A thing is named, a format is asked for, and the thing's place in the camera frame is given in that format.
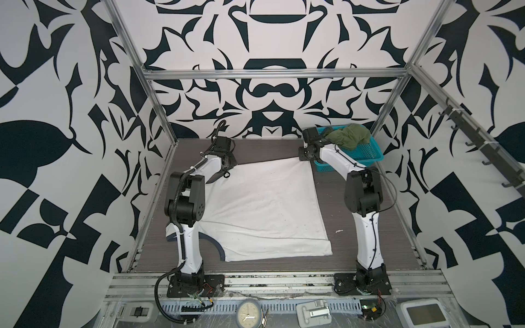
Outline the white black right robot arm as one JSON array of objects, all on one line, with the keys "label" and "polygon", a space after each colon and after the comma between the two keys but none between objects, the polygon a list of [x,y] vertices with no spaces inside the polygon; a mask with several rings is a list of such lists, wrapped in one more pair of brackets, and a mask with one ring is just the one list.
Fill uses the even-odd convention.
[{"label": "white black right robot arm", "polygon": [[358,163],[336,144],[321,136],[315,127],[302,131],[304,145],[300,161],[322,161],[345,179],[344,202],[355,222],[358,255],[354,274],[334,275],[338,295],[370,295],[389,285],[380,249],[379,216],[383,202],[379,172]]}]

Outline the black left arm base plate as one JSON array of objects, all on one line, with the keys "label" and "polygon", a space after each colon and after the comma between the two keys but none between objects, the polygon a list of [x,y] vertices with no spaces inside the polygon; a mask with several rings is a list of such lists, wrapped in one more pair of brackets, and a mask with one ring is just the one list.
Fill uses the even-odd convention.
[{"label": "black left arm base plate", "polygon": [[176,274],[170,278],[167,297],[183,298],[198,294],[201,297],[216,297],[224,292],[224,275]]}]

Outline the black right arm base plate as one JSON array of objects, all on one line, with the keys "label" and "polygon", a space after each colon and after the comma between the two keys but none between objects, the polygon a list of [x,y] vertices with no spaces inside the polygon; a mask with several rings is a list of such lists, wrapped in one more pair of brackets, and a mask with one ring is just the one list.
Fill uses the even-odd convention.
[{"label": "black right arm base plate", "polygon": [[392,284],[385,271],[357,271],[356,273],[336,273],[334,292],[340,296],[390,295]]}]

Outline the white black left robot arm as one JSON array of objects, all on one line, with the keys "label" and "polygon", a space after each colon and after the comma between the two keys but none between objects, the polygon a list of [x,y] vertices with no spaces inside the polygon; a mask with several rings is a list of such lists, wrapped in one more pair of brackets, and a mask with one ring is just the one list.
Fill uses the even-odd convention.
[{"label": "white black left robot arm", "polygon": [[195,165],[172,173],[168,179],[164,212],[169,223],[165,236],[178,246],[179,263],[172,283],[176,292],[195,293],[205,284],[198,222],[205,214],[206,186],[228,178],[229,171],[237,165],[234,149],[232,139],[213,137]]}]

